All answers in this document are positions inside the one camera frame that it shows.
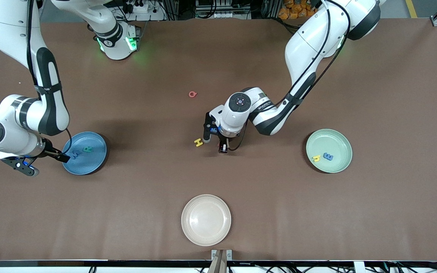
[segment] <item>table surface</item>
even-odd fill
[[[227,155],[216,138],[193,141],[233,92],[259,86],[277,101],[289,89],[290,35],[277,22],[151,22],[140,52],[122,61],[102,54],[85,24],[42,33],[71,133],[102,133],[110,154],[88,176],[50,158],[35,162],[35,178],[0,162],[0,259],[209,259],[233,249],[235,259],[437,260],[437,27],[428,19],[382,19],[348,41],[279,133],[250,127]],[[12,93],[35,96],[28,71],[0,52],[0,101]],[[310,166],[305,140],[321,128],[350,140],[345,171]],[[205,193],[233,218],[213,247],[189,242],[180,224],[185,204]]]

